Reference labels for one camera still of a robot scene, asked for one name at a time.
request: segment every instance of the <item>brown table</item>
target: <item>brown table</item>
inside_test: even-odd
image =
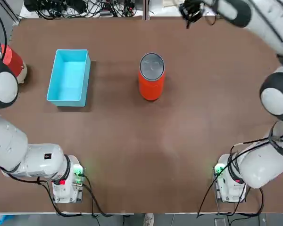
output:
[[[262,137],[275,121],[258,90],[277,59],[258,37],[225,21],[209,26],[202,20],[186,30],[179,18],[27,19],[14,28],[11,46],[29,65],[29,77],[16,103],[0,113],[30,143],[56,143],[77,156],[105,212],[197,212],[219,156]],[[46,101],[59,48],[89,51],[85,108]],[[155,102],[137,88],[147,52],[166,63],[164,92]],[[283,212],[283,174],[264,191],[264,211]],[[239,211],[256,212],[259,204],[254,191]],[[60,208],[91,212],[89,196]],[[41,186],[0,172],[0,211],[54,209]],[[216,212],[213,192],[203,211]]]

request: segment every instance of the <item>light blue container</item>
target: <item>light blue container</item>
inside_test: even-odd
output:
[[[47,100],[58,107],[84,107],[89,71],[90,58],[86,49],[58,49]]]

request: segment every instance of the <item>metal cap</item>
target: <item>metal cap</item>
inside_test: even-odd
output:
[[[164,70],[164,61],[161,56],[156,53],[148,53],[141,59],[140,71],[143,77],[148,81],[160,79]]]

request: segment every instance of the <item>red object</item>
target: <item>red object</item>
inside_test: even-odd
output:
[[[140,93],[146,100],[160,97],[165,83],[165,66],[159,55],[149,53],[141,59],[138,82]]]
[[[3,63],[10,68],[10,70],[14,73],[16,77],[18,77],[18,75],[21,73],[23,69],[23,60],[9,46],[7,46]]]

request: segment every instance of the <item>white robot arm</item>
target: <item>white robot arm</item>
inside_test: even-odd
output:
[[[200,19],[197,10],[205,3],[231,24],[250,30],[258,35],[276,53],[282,64],[263,82],[259,91],[265,109],[281,121],[273,128],[270,141],[252,152],[241,155],[226,168],[216,181],[217,195],[223,202],[241,202],[246,186],[260,188],[283,172],[283,0],[186,0],[180,5],[180,12],[190,23]],[[268,141],[256,142],[242,150]],[[215,166],[220,172],[239,153],[224,154]]]
[[[0,59],[0,109],[18,96],[18,83]],[[55,202],[82,200],[83,168],[78,159],[64,155],[54,144],[28,144],[27,136],[0,117],[0,168],[10,177],[44,177],[52,181]]]

